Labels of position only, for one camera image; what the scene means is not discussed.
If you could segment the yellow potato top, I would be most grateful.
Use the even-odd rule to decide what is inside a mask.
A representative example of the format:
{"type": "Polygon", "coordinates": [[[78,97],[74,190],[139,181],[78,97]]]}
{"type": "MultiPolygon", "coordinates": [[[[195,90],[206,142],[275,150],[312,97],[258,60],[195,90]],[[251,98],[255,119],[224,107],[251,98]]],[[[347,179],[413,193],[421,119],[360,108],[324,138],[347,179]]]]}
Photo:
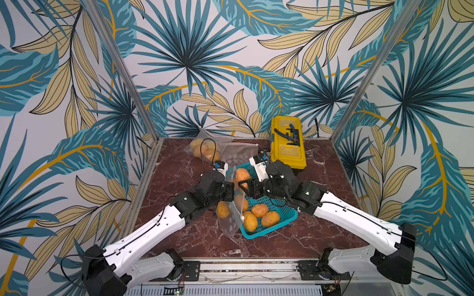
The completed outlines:
{"type": "Polygon", "coordinates": [[[208,149],[203,153],[204,160],[207,160],[209,162],[216,162],[220,160],[220,154],[218,151],[213,150],[213,149],[208,149]]]}

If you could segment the yellow potato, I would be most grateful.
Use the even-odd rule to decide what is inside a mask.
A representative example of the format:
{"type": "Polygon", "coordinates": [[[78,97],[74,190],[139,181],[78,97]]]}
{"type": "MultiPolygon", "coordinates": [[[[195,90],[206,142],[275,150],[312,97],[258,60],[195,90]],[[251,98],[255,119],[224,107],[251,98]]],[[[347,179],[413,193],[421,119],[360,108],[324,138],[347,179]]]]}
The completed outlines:
{"type": "Polygon", "coordinates": [[[220,154],[218,151],[213,150],[213,149],[208,149],[203,153],[204,160],[207,160],[209,162],[216,162],[220,160],[220,154]]]}
{"type": "Polygon", "coordinates": [[[190,148],[192,148],[192,149],[204,149],[205,144],[203,142],[204,142],[204,139],[202,139],[202,138],[194,139],[190,143],[190,148]]]}

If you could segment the teal plastic basket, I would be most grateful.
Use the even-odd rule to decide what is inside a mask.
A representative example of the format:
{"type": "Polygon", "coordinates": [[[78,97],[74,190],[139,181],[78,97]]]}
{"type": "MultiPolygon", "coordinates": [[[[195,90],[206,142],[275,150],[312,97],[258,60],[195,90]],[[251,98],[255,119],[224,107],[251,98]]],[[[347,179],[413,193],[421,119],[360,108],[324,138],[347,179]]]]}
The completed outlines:
{"type": "Polygon", "coordinates": [[[245,195],[245,198],[247,199],[247,201],[249,203],[249,209],[248,210],[251,210],[253,208],[253,206],[255,206],[256,204],[265,204],[265,205],[268,206],[270,212],[275,211],[275,212],[278,212],[279,215],[280,215],[280,222],[278,224],[275,224],[275,225],[269,227],[269,228],[263,227],[260,223],[261,218],[257,218],[259,225],[258,225],[257,229],[255,230],[255,232],[253,232],[253,233],[247,232],[247,230],[245,230],[244,226],[242,225],[239,232],[241,232],[242,235],[247,239],[255,239],[255,238],[258,238],[258,237],[261,237],[261,236],[265,236],[266,234],[269,234],[273,231],[276,231],[276,230],[290,224],[291,222],[295,221],[296,218],[298,217],[298,212],[295,209],[293,209],[293,208],[289,207],[288,205],[286,205],[285,201],[277,200],[277,199],[271,199],[267,196],[262,196],[259,199],[253,199],[253,198],[250,198],[247,195],[245,195]]]}

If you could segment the clear zipper bag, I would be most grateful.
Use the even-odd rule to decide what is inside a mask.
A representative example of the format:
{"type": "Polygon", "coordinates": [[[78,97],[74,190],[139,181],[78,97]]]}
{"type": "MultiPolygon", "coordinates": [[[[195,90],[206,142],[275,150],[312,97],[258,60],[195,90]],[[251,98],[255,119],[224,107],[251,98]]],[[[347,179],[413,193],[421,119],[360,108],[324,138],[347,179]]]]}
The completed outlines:
{"type": "Polygon", "coordinates": [[[223,154],[224,149],[233,142],[234,137],[232,136],[222,136],[222,135],[215,135],[211,134],[204,129],[200,129],[199,133],[194,139],[202,138],[204,139],[205,147],[204,149],[192,149],[190,148],[190,144],[186,146],[185,152],[188,155],[194,156],[199,158],[205,162],[210,163],[207,160],[204,160],[203,153],[208,149],[213,149],[219,152],[220,156],[223,154]]]}

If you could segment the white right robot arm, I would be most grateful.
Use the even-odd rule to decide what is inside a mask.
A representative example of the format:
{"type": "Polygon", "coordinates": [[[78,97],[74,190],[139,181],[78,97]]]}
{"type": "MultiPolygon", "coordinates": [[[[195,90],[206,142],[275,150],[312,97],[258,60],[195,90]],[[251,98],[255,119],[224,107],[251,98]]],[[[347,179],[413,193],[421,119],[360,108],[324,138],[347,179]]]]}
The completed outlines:
{"type": "Polygon", "coordinates": [[[398,284],[412,279],[416,227],[374,217],[343,201],[313,181],[298,181],[293,169],[277,160],[249,159],[256,176],[239,182],[248,197],[283,201],[300,213],[330,221],[368,243],[366,249],[327,249],[322,268],[332,273],[378,271],[398,284]]]}

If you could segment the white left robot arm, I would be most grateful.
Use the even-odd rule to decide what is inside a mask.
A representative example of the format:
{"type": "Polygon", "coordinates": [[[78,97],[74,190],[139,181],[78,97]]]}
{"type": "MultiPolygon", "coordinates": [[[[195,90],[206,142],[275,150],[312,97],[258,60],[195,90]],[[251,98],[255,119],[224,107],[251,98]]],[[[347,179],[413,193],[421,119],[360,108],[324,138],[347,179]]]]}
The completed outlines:
{"type": "Polygon", "coordinates": [[[174,280],[183,260],[173,249],[144,259],[161,241],[200,219],[221,201],[231,202],[234,184],[222,169],[201,176],[199,183],[172,197],[154,218],[106,247],[94,245],[83,254],[81,280],[90,296],[123,296],[152,279],[174,280]]]}

